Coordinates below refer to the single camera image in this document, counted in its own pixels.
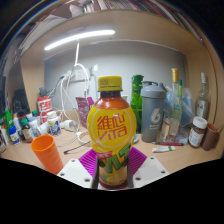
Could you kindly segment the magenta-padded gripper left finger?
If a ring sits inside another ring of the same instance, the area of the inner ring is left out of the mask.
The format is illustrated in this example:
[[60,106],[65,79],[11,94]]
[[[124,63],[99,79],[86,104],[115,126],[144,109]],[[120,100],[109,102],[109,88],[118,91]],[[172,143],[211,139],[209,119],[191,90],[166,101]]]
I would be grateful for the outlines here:
[[91,149],[79,159],[70,159],[58,176],[83,188],[97,189],[99,171],[95,151]]

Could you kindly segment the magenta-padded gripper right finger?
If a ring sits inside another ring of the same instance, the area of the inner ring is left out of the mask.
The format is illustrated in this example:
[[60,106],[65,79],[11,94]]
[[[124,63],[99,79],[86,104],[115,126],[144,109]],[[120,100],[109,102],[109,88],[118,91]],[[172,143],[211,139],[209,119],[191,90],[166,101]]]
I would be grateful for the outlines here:
[[141,188],[168,174],[155,156],[147,157],[136,148],[130,150],[127,168],[129,188]]

